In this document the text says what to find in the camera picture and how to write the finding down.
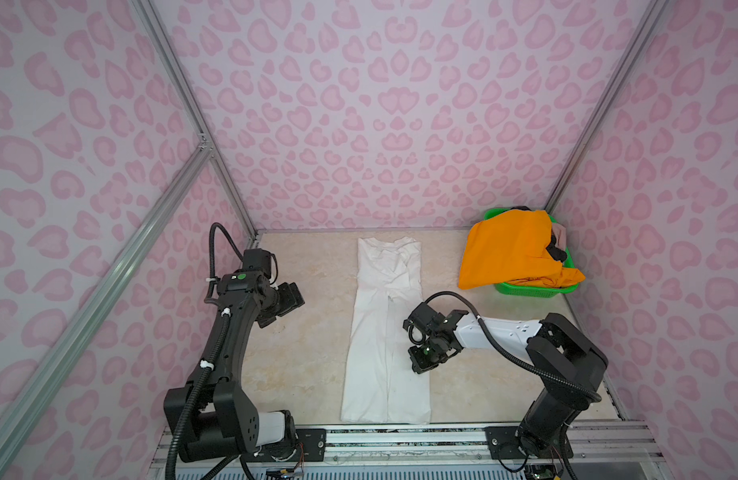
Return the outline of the white t-shirt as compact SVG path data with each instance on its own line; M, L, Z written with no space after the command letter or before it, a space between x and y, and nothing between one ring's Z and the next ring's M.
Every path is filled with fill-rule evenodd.
M423 301L422 246L413 238L358 241L357 292L340 420L431 421L429 375L412 370L403 322Z

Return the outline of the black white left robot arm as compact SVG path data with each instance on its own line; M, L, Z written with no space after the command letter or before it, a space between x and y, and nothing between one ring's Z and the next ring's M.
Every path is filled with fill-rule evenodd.
M304 305L294 283L273 283L275 255L244 252L233 273L209 279L204 302L216 317L198 365L185 385L170 389L163 409L172 433L167 466L264 452L282 457L298 445L287 410L260 411L242 388L242 362L252 327L265 328Z

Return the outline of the pink beige garment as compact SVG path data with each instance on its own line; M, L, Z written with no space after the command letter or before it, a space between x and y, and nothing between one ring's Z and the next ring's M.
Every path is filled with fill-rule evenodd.
M555 246L560 250L567 248L567 230L559 223L552 223L552 235L555 238Z

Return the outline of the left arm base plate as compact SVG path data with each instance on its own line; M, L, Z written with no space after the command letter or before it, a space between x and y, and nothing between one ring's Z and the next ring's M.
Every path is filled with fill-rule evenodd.
M257 447L241 458L247 463L321 462L325 456L325 429L296 429L278 442Z

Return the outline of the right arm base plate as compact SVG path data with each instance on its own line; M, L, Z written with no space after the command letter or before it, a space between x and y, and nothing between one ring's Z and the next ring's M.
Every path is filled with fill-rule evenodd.
M493 460L550 459L563 453L573 458L574 453L567 436L568 426L539 427L528 424L519 426L491 426L485 428L487 446Z

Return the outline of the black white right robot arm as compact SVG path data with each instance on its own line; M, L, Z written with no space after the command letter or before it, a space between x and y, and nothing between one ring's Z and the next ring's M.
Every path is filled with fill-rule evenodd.
M444 315L429 301L403 321L412 345L412 371L429 372L465 349L492 348L514 366L540 378L543 389L531 403L509 444L516 452L548 458L567 448L566 431L598 394L608 367L605 354L565 316L539 320L488 318L468 304Z

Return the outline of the green laundry basket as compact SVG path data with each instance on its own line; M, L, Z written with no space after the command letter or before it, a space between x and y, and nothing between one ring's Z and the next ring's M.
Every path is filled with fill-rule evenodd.
M521 210L521 211L529 211L530 209L526 206L518 206L518 207L511 207L511 208L492 208L487 210L483 214L483 220L489 220L491 218L494 218L498 215L501 215L507 211L510 210ZM548 214L548 217L551 221L551 223L558 223L556 219ZM573 258L569 252L569 249L566 248L566 252L568 254L568 258L565 262L563 262L563 266L565 268L576 268L575 263L573 261ZM532 297L532 298L552 298L558 294L569 294L574 292L578 288L579 284L575 284L572 286L568 286L565 288L548 288L548 287L539 287L539 286L526 286L526 285L513 285L510 283L497 283L494 284L494 289L503 294L503 295L509 295L509 296L520 296L520 297Z

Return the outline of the black garment in basket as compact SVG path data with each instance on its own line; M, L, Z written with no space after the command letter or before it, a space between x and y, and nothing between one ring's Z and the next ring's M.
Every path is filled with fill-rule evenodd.
M568 258L568 254L566 250L560 250L555 246L555 238L552 235L552 231L551 231L549 244L546 247L546 251L548 252L548 254L551 256L553 260L561 262L561 263L565 262Z

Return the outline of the orange garment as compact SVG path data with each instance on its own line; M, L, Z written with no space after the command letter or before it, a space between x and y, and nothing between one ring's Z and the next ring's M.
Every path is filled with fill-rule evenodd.
M566 267L548 250L557 245L556 226L544 211L519 209L475 224L468 233L458 288L507 283L563 289L582 283L585 275L580 270Z

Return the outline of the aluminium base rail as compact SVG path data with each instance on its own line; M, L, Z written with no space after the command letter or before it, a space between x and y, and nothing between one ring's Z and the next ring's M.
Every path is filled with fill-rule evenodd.
M550 459L493 460L485 428L517 426L515 423L443 423L415 425L305 425L300 429L325 429L326 448L321 462L305 462L305 471L317 467L396 467L484 465L516 468L520 465L557 462ZM660 447L640 421L577 420L567 436L574 457L570 464L635 463L642 469L666 461Z

